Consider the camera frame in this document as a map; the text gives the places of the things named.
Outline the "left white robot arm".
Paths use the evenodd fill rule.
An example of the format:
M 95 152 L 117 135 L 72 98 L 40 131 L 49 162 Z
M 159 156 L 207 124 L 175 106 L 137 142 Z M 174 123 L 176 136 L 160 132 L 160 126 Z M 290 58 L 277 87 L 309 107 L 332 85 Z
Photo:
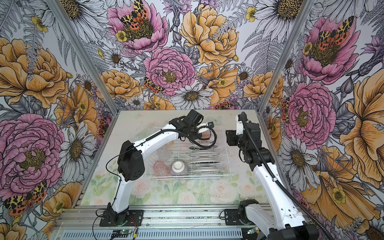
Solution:
M 191 142 L 197 140 L 201 136 L 198 128 L 202 126 L 203 119 L 203 115 L 191 110 L 186 116 L 170 120 L 160 130 L 142 140 L 136 142 L 127 140 L 122 144 L 117 161 L 120 181 L 115 197 L 109 204 L 114 215 L 119 215 L 129 209 L 129 197 L 134 181 L 145 172 L 144 160 L 161 147 L 180 137 Z

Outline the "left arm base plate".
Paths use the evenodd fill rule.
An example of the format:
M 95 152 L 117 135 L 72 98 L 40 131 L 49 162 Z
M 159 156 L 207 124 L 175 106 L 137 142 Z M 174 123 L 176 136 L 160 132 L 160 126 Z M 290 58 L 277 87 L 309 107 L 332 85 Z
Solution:
M 143 210 L 125 210 L 116 213 L 113 209 L 108 209 L 102 214 L 100 227 L 140 227 L 143 216 Z

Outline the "white plate black emblem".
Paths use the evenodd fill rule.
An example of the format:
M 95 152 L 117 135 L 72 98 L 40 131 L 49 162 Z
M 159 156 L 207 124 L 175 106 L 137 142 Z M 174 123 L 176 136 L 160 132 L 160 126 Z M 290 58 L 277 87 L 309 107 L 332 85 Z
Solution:
M 210 158 L 210 157 L 216 157 L 219 156 L 219 153 L 215 152 L 195 152 L 189 154 L 190 157 L 192 158 Z

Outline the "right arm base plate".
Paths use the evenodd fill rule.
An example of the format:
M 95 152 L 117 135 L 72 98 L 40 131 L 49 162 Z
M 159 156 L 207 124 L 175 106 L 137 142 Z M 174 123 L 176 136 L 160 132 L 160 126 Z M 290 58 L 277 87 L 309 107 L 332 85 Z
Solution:
M 245 226 L 250 224 L 248 221 L 242 219 L 239 211 L 235 209 L 224 209 L 224 221 L 226 226 Z

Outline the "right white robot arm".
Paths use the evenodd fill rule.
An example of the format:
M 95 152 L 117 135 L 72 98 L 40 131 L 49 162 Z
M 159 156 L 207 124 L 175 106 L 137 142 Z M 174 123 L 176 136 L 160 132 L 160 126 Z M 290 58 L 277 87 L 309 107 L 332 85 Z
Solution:
M 268 240 L 316 240 L 317 226 L 305 219 L 301 207 L 282 184 L 271 152 L 262 146 L 259 124 L 241 112 L 236 116 L 236 129 L 226 131 L 227 144 L 238 147 L 239 158 L 249 165 L 252 176 L 259 178 L 272 213 L 268 214 L 255 199 L 239 203 L 238 213 L 244 224 L 255 225 Z

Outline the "orange patterned plate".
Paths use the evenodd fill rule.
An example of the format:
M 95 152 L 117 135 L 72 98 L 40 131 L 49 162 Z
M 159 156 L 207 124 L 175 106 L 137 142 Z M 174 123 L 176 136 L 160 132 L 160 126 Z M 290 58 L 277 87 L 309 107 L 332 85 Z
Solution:
M 212 131 L 209 128 L 202 128 L 198 130 L 198 139 L 202 141 L 209 140 L 211 138 Z

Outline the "green rimmed white plate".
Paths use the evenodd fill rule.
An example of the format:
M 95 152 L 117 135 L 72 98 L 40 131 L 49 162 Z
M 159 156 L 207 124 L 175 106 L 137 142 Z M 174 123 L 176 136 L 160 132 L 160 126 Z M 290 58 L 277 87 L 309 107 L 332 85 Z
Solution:
M 204 151 L 204 150 L 215 149 L 217 147 L 218 147 L 217 145 L 213 145 L 212 147 L 191 145 L 189 146 L 189 149 L 192 151 Z

